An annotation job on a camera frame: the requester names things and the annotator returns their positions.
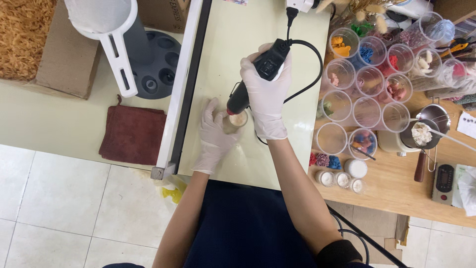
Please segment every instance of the paper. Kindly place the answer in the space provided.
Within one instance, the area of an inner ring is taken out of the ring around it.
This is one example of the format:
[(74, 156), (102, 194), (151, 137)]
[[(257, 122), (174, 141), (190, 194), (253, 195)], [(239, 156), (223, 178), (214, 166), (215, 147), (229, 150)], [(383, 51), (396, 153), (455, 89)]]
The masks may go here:
[(232, 2), (232, 3), (235, 3), (235, 4), (242, 5), (242, 6), (246, 6), (246, 4), (248, 4), (248, 0), (224, 0), (224, 1)]
[(476, 118), (463, 112), (459, 117), (457, 131), (476, 139)]

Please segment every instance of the brown towel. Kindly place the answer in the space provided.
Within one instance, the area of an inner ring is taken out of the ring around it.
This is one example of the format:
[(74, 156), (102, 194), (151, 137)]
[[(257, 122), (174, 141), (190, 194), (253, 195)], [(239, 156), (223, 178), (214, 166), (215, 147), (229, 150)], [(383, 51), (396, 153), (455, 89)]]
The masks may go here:
[(167, 116), (162, 110), (120, 105), (108, 108), (99, 154), (113, 161), (155, 165)]

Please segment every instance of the heat gun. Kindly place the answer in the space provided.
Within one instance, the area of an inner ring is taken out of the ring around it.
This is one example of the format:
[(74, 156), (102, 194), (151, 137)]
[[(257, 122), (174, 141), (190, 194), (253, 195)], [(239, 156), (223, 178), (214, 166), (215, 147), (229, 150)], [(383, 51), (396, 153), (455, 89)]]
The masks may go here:
[[(259, 55), (254, 61), (259, 76), (268, 81), (277, 79), (283, 70), (283, 63), (290, 50), (290, 42), (276, 39), (271, 48)], [(227, 102), (229, 115), (239, 114), (249, 105), (248, 91), (243, 80)]]

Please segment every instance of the latex glove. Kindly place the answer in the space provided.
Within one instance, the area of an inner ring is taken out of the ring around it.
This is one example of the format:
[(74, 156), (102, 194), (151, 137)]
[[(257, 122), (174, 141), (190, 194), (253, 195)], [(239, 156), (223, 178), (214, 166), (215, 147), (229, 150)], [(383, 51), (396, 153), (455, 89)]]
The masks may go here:
[(255, 118), (258, 137), (267, 140), (282, 140), (288, 137), (281, 110), (291, 85), (291, 52), (284, 61), (284, 68), (276, 81), (261, 78), (252, 62), (272, 43), (261, 45), (257, 53), (241, 59), (240, 75), (248, 89), (249, 106)]
[(217, 105), (217, 98), (213, 98), (205, 104), (199, 129), (202, 150), (200, 156), (195, 161), (195, 166), (192, 168), (194, 171), (210, 175), (215, 172), (215, 167), (220, 162), (220, 159), (236, 144), (241, 134), (240, 129), (233, 134), (225, 134), (223, 132), (223, 117), (227, 116), (227, 113), (219, 112), (215, 116), (215, 120), (213, 120), (212, 112)]

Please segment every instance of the black wristband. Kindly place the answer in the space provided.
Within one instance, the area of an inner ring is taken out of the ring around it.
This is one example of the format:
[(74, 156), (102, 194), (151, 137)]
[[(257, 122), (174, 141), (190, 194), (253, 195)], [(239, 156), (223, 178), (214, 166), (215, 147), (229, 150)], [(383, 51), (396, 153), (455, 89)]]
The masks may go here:
[(319, 267), (343, 267), (353, 260), (362, 261), (362, 255), (356, 250), (349, 240), (338, 240), (325, 246), (316, 256)]

